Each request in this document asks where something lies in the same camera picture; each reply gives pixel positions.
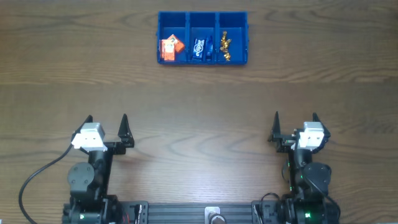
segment white plastic part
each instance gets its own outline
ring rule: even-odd
[[[324,135],[321,122],[304,122],[304,132],[300,132],[298,147],[312,151],[320,146]]]
[[[85,123],[80,129],[80,133],[72,140],[75,149],[83,148],[90,151],[107,151],[108,148],[102,141],[105,133],[99,123]]]

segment wooden table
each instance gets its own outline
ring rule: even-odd
[[[250,202],[289,192],[266,142],[316,111],[331,139],[341,223],[398,221],[397,1],[1,1],[0,219],[27,223],[22,183],[89,115],[111,139],[123,113],[136,148],[114,158],[109,194],[149,202]],[[157,11],[249,12],[243,67],[156,62]],[[38,175],[24,205],[60,223],[78,151]]]

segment blue tray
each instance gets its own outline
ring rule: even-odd
[[[159,12],[157,26],[157,61],[161,64],[181,65],[244,65],[248,62],[248,14],[247,12]],[[227,39],[231,60],[227,62],[220,51],[223,31],[228,32]],[[185,50],[175,54],[175,61],[164,61],[160,57],[159,40],[174,34],[185,44]],[[204,39],[213,36],[213,56],[211,60],[192,59],[195,38]]]

